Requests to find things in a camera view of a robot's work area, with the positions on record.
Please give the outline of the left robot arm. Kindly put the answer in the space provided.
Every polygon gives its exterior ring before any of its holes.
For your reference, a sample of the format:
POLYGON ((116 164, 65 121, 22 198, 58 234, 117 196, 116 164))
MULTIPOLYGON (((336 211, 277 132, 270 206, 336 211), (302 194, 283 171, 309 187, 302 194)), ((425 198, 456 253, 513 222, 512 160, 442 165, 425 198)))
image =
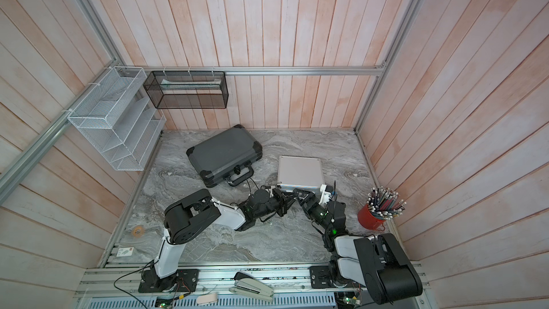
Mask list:
POLYGON ((274 215, 284 216, 294 202, 293 193, 278 187, 260 188, 237 205, 215 199, 207 189, 184 197, 164 212, 164 235, 154 259, 154 274, 160 280, 173 276, 185 245, 212 224, 246 231, 257 220, 265 222, 274 215))

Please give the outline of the silver aluminium poker case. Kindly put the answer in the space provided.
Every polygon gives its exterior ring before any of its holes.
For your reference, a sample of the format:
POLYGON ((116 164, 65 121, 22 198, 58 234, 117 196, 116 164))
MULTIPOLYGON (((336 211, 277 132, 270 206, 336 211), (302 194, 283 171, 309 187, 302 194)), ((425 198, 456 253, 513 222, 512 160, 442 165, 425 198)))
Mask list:
POLYGON ((280 156, 277 184, 283 191, 298 188, 320 194, 320 187, 325 184, 321 159, 280 156))

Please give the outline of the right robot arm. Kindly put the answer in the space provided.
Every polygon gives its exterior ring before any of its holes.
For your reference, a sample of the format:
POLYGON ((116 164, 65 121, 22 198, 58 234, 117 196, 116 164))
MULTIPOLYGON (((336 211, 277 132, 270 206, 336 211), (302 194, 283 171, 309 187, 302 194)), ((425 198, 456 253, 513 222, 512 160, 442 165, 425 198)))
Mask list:
POLYGON ((293 194, 307 218, 321 227, 324 246, 332 253, 327 266, 310 268, 313 288, 364 286, 378 305, 423 294, 420 276, 393 234, 351 235, 344 203, 331 198, 322 204, 307 190, 295 189, 293 194))

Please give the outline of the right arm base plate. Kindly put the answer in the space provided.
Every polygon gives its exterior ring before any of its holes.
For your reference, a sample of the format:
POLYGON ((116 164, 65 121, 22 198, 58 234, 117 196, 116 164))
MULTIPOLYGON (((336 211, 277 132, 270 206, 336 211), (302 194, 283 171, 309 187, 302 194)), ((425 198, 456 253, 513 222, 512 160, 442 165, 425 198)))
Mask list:
POLYGON ((340 285, 333 266, 311 266, 309 272, 312 289, 336 288, 340 285))

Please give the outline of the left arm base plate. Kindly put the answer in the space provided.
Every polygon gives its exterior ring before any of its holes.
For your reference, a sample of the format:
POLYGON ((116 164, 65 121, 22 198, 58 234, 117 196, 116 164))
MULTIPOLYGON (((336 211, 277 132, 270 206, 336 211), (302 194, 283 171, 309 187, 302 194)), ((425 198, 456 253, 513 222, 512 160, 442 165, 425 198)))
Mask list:
POLYGON ((196 291, 199 272, 198 269, 179 269, 171 276, 160 278, 154 268, 150 268, 143 272, 138 292, 183 291, 184 293, 192 293, 196 291))

